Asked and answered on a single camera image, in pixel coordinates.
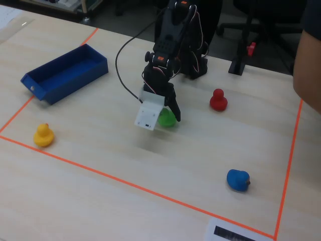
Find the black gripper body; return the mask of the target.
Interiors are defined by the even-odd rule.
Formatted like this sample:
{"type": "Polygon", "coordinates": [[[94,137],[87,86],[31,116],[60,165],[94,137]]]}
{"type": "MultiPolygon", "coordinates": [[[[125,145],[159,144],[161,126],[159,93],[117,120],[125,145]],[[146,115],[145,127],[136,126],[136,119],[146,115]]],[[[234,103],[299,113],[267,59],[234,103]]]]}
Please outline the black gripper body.
{"type": "Polygon", "coordinates": [[[148,63],[142,73],[143,90],[165,98],[175,98],[174,85],[169,82],[173,75],[174,72],[171,68],[155,67],[152,63],[148,63]]]}

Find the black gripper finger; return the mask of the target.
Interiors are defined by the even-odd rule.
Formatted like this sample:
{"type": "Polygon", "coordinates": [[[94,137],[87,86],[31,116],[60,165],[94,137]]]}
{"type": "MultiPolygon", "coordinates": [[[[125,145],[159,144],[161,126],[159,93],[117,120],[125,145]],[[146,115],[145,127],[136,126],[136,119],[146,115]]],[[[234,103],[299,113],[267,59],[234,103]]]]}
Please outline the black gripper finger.
{"type": "Polygon", "coordinates": [[[176,100],[176,93],[173,85],[167,85],[165,91],[165,106],[168,106],[173,112],[176,120],[181,121],[181,111],[176,100]]]}

